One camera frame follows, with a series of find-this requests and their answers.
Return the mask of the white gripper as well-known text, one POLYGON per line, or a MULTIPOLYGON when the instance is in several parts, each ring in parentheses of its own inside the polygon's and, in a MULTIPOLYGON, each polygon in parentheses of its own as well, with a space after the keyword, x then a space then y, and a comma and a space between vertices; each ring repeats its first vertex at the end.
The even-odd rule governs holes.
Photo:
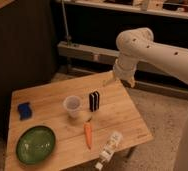
POLYGON ((129 69, 123 69, 120 64, 118 63, 118 60, 115 60, 114 66, 113 66, 113 74, 115 77, 111 77, 107 80, 103 81, 103 86, 107 86, 109 84, 112 84, 117 80, 116 77, 118 77, 121 80, 126 80, 132 88, 135 87, 135 71, 136 67, 132 66, 129 69))

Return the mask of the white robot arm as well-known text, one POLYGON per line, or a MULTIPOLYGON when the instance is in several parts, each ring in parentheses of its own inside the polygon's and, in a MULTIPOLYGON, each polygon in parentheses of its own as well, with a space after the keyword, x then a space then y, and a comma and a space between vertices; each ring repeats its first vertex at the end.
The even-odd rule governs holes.
MULTIPOLYGON (((153 32, 145 27, 118 34, 119 56, 113 65, 113 78, 126 80, 135 86, 137 63, 145 61, 188 84, 188 49, 153 41, 153 32)), ((188 171, 188 119, 183 128, 173 171, 188 171)))

